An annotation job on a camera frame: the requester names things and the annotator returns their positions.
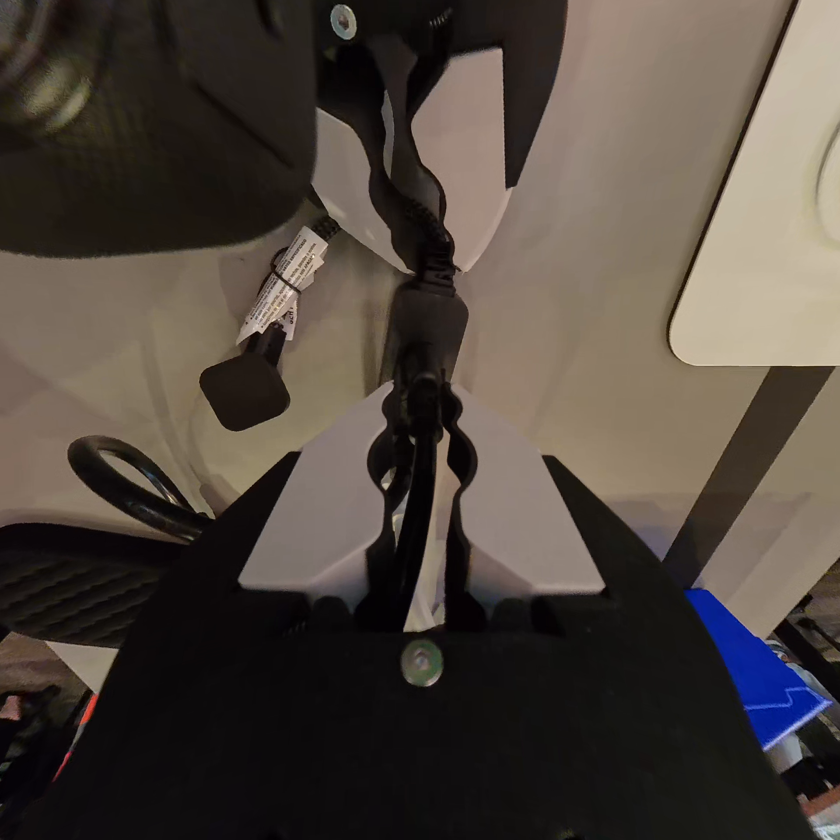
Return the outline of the black ribbed pad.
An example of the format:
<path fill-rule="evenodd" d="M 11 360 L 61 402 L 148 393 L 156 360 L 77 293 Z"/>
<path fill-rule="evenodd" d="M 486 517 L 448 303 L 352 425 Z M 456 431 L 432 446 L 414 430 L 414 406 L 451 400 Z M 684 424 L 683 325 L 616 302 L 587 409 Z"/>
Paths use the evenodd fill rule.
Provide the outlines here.
<path fill-rule="evenodd" d="M 119 649 L 177 542 L 44 522 L 1 528 L 2 638 Z"/>

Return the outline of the black power strip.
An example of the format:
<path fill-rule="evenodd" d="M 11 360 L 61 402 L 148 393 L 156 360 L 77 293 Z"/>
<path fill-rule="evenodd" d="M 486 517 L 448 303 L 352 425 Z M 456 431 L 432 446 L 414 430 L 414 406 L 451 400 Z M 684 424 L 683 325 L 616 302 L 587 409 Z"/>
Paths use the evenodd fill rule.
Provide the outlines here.
<path fill-rule="evenodd" d="M 450 382 L 455 371 L 469 310 L 452 277 L 444 283 L 426 273 L 403 282 L 388 313 L 380 384 L 393 383 L 387 416 L 398 425 L 411 421 L 410 393 L 415 384 Z"/>

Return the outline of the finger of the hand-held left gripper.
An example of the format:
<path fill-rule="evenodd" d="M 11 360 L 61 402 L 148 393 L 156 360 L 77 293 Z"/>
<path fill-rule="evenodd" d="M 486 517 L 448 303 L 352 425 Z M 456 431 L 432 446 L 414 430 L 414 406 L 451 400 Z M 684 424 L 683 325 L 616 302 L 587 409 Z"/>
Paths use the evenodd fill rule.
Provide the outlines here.
<path fill-rule="evenodd" d="M 469 271 L 508 207 L 503 52 L 494 46 L 449 60 L 410 123 L 394 138 L 394 184 L 438 213 Z"/>
<path fill-rule="evenodd" d="M 316 108 L 313 190 L 342 230 L 406 275 L 417 272 L 420 170 L 381 72 L 324 72 Z"/>

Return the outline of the white board with black edge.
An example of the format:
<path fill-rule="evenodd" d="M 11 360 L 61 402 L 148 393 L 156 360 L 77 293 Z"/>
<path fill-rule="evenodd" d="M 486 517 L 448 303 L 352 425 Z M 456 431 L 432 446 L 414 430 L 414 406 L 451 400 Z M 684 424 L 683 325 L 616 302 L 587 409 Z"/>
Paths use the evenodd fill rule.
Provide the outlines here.
<path fill-rule="evenodd" d="M 815 216 L 839 123 L 839 2 L 793 2 L 668 321 L 699 367 L 838 366 L 839 245 Z"/>

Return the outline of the blue plastic box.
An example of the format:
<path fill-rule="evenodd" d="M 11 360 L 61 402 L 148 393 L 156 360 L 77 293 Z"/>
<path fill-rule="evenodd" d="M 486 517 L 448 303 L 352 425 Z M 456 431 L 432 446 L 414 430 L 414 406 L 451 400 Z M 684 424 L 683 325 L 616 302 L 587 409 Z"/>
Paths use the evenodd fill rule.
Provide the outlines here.
<path fill-rule="evenodd" d="M 708 591 L 685 591 L 736 687 L 763 751 L 769 751 L 834 703 L 826 689 L 784 663 Z"/>

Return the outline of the grey table leg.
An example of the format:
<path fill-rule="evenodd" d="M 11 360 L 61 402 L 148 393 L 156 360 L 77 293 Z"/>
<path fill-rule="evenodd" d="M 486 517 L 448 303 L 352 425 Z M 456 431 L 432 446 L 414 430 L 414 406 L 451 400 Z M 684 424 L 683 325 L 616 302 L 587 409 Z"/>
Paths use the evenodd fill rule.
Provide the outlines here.
<path fill-rule="evenodd" d="M 768 370 L 663 560 L 682 589 L 700 578 L 834 371 Z"/>

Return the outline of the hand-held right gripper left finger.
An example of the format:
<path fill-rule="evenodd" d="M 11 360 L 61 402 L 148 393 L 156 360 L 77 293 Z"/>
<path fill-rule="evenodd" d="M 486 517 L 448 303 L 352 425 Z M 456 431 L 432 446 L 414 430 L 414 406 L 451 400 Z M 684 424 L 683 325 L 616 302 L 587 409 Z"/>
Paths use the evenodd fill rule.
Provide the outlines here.
<path fill-rule="evenodd" d="M 366 551 L 380 536 L 385 503 L 368 457 L 386 430 L 393 383 L 381 385 L 307 442 L 238 583 L 257 592 L 326 596 L 353 610 L 369 589 Z"/>

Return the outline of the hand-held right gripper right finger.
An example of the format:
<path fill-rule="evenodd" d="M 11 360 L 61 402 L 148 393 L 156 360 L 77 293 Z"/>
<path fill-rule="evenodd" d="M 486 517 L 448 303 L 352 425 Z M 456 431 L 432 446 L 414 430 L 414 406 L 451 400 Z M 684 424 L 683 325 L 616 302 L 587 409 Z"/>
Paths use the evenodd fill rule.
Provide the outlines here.
<path fill-rule="evenodd" d="M 537 447 L 462 386 L 445 391 L 458 481 L 445 560 L 447 625 L 486 625 L 506 600 L 601 595 L 590 551 Z"/>

